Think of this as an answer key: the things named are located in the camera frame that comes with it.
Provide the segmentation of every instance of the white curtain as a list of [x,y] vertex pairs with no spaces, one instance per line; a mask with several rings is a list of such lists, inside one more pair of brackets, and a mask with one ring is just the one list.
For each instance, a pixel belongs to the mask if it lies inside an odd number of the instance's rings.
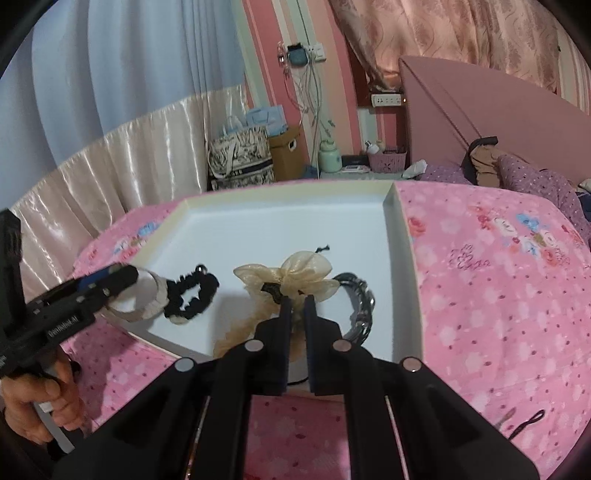
[[0,79],[0,202],[28,296],[133,207],[206,190],[206,140],[245,107],[231,0],[59,0]]

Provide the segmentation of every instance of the pink curtain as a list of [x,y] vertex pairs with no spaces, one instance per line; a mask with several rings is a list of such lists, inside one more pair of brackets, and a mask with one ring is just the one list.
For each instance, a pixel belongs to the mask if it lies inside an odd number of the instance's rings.
[[373,89],[401,87],[402,55],[463,61],[555,91],[555,19],[537,0],[330,0]]

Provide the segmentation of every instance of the black hair tie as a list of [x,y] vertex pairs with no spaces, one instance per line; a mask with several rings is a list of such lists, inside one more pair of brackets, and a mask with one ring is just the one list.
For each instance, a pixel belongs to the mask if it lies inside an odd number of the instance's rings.
[[528,421],[523,422],[515,430],[513,430],[513,433],[511,433],[511,435],[509,435],[509,440],[513,440],[521,432],[523,432],[528,425],[532,425],[533,423],[540,421],[541,419],[544,418],[545,415],[546,415],[545,410],[538,410],[533,417],[531,417]]
[[[211,304],[217,288],[220,286],[217,278],[207,272],[204,265],[198,265],[195,271],[186,277],[181,275],[178,281],[167,280],[168,305],[164,308],[164,316],[171,322],[182,324],[200,313],[203,313]],[[197,297],[189,300],[189,304],[183,308],[183,293],[191,288],[200,286]]]

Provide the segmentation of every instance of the wall outlet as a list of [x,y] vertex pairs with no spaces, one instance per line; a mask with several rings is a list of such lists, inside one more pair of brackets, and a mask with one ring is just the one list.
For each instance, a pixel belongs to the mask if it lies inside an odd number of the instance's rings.
[[322,43],[308,45],[307,49],[312,54],[316,62],[326,61],[326,52],[324,51],[324,45]]
[[402,106],[403,103],[400,93],[379,93],[371,96],[373,106]]

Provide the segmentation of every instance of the brown cloth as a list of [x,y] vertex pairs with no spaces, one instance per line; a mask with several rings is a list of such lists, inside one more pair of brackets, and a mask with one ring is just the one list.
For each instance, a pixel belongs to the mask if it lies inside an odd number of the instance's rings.
[[[507,155],[507,152],[495,145],[481,145],[472,150],[470,160],[476,169],[476,182],[479,187],[501,188],[502,180],[496,163],[502,155]],[[531,164],[524,158],[518,158],[527,164]]]

